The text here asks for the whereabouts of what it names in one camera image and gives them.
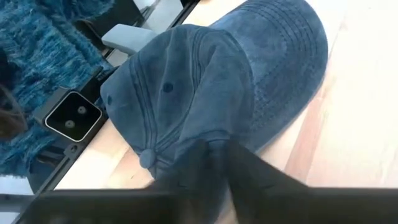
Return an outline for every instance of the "black camera module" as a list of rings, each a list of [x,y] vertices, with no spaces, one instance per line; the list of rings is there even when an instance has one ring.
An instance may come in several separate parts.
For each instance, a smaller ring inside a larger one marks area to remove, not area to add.
[[[102,117],[102,111],[79,92],[71,91],[51,111],[45,125],[75,142],[84,140]]]

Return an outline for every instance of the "black frame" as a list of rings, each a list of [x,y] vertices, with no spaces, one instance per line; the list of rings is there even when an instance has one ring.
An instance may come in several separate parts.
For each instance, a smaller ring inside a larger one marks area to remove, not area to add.
[[[178,14],[173,23],[169,28],[175,27],[177,25],[182,24],[182,22],[188,17],[188,15],[192,12],[195,6],[200,2],[200,0],[191,0],[183,10]],[[75,161],[79,158],[81,153],[85,150],[87,145],[89,145],[90,141],[95,137],[98,131],[106,122],[107,117],[102,118],[98,121],[98,127],[95,130],[92,130],[92,134],[87,138],[83,144],[71,144],[65,150],[65,158],[59,163],[59,165],[55,168],[55,170],[50,174],[50,176],[46,179],[46,181],[42,184],[40,189],[36,192],[36,194],[41,194],[42,192],[53,190],[58,183],[62,180],[63,176],[69,171]]]
[[[398,189],[309,187],[237,141],[216,148],[214,153],[198,140],[144,189],[54,190],[16,198],[14,204],[25,206],[14,223],[214,223],[223,218],[227,189],[242,224],[398,222]]]

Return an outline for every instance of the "denim fabric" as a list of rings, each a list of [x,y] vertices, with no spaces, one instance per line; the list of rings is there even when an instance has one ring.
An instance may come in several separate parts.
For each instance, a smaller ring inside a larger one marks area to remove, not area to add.
[[[258,151],[323,80],[325,31],[302,0],[248,0],[210,27],[168,30],[102,86],[109,118],[156,178],[196,139]]]

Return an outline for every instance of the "knitted sweater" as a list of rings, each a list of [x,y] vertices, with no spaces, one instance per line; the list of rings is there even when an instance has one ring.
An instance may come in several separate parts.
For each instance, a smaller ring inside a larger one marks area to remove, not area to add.
[[[55,136],[33,120],[33,110],[60,85],[76,88],[96,66],[110,67],[72,22],[112,5],[113,0],[0,0],[0,48],[19,67],[11,92],[29,126],[12,141],[0,142],[0,175],[25,176],[37,153],[54,142]]]

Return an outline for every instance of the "light wood table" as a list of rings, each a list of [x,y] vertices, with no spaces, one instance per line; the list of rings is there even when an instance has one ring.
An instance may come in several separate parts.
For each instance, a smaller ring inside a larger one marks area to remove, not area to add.
[[[242,0],[202,0],[185,23],[208,26]],[[314,186],[398,187],[398,2],[309,0],[328,36],[323,86],[260,155]],[[133,189],[152,177],[108,121],[56,189]]]

